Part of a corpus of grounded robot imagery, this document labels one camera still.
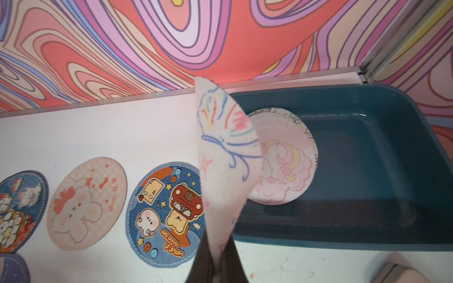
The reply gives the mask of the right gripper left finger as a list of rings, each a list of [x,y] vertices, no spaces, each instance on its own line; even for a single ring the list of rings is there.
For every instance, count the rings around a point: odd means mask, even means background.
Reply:
[[[203,235],[186,283],[212,283],[215,266],[207,235]]]

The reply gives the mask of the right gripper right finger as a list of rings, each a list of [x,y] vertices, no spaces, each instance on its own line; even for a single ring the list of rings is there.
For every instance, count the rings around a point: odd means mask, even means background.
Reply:
[[[220,257],[221,283],[248,283],[232,235]]]

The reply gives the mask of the pink line flowers coaster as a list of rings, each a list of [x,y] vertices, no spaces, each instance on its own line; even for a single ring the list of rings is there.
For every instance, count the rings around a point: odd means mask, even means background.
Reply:
[[[195,79],[197,145],[210,253],[218,265],[261,172],[261,147],[241,106],[209,79]]]

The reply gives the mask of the pink unicorn coaster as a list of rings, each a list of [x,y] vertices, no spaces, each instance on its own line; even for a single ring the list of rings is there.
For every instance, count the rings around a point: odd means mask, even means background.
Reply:
[[[250,116],[261,146],[259,181],[249,200],[263,205],[283,205],[300,197],[315,176],[313,144],[301,126],[280,113]]]

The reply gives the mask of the teal plastic storage box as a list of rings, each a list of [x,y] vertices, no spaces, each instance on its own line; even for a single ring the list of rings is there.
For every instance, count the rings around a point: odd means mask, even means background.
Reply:
[[[451,251],[453,165],[406,93],[382,84],[238,92],[250,113],[296,114],[319,150],[315,178],[289,204],[247,202],[241,242],[382,251]]]

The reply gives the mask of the blue denim bear coaster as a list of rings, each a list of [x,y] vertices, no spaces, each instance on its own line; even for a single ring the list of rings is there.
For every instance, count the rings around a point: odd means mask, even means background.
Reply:
[[[156,268],[190,261],[205,231],[199,170],[185,162],[152,169],[136,186],[126,211],[134,253]]]

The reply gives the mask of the pink checkered bunny coaster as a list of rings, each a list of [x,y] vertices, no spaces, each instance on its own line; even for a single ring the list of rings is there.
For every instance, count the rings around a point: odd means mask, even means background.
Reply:
[[[81,251],[99,242],[119,218],[127,196],[122,166],[99,157],[73,169],[54,192],[47,231],[63,251]]]

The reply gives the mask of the purple good luck bunny coaster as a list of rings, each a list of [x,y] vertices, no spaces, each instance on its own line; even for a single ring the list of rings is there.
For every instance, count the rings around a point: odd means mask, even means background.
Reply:
[[[2,283],[30,283],[26,262],[16,254],[1,254]]]

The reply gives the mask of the dark blue cartoon animals coaster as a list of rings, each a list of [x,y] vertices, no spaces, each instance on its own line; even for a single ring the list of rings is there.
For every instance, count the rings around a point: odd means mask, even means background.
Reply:
[[[16,253],[41,222],[48,182],[38,171],[22,171],[1,182],[1,253]]]

